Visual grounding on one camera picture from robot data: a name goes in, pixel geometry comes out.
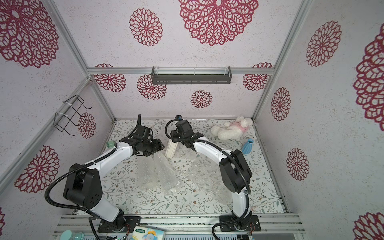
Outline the white cream vase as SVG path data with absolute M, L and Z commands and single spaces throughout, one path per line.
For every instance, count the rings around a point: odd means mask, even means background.
M 165 153 L 166 158 L 172 159 L 175 156 L 178 144 L 179 143 L 174 143 L 172 140 L 169 140 Z

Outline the bubble wrap sheet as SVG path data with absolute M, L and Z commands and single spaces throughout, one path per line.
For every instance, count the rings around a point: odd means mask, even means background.
M 154 159 L 139 156 L 138 160 L 138 185 L 141 190 L 153 190 L 159 187 L 159 179 L 156 173 Z

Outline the bubble wrap around vase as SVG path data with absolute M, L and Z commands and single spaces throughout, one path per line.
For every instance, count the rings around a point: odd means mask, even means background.
M 186 196 L 189 194 L 207 197 L 225 205 L 232 200 L 231 192 L 221 180 L 218 167 L 202 176 L 191 175 L 185 159 L 175 156 L 168 159 L 162 153 L 153 155 L 160 187 L 165 195 Z

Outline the blue vase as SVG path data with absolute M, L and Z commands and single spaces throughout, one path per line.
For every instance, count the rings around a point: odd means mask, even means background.
M 244 155 L 248 155 L 252 152 L 252 149 L 253 149 L 253 144 L 254 144 L 254 140 L 253 139 L 248 139 L 246 143 L 244 143 L 243 147 L 242 147 L 242 153 Z

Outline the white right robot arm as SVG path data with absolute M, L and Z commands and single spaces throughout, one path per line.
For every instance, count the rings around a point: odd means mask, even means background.
M 194 132 L 189 121 L 181 115 L 166 124 L 165 134 L 173 143 L 182 143 L 219 166 L 223 184 L 232 193 L 232 222 L 249 221 L 252 217 L 249 195 L 253 174 L 243 153 L 240 150 L 224 150 L 210 142 L 203 134 Z

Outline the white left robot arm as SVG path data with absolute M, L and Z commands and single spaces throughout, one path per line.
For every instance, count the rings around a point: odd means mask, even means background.
M 45 200 L 54 207 L 83 211 L 91 220 L 99 219 L 110 232 L 121 232 L 126 226 L 123 210 L 103 196 L 101 179 L 122 161 L 132 157 L 150 157 L 164 149 L 164 144 L 153 137 L 152 129 L 137 124 L 118 142 L 109 144 L 109 150 L 85 164 L 74 164 L 68 173 L 54 180 L 45 191 Z M 63 196 L 71 204 L 54 201 L 51 190 L 65 181 Z

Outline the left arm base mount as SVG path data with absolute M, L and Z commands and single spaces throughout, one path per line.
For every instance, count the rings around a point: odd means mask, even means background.
M 120 209 L 117 218 L 113 222 L 101 220 L 98 233 L 132 233 L 135 227 L 140 226 L 140 216 L 125 216 Z

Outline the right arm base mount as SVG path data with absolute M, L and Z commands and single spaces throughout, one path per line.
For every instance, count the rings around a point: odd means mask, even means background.
M 260 232 L 261 224 L 258 216 L 249 214 L 239 222 L 220 226 L 221 232 Z

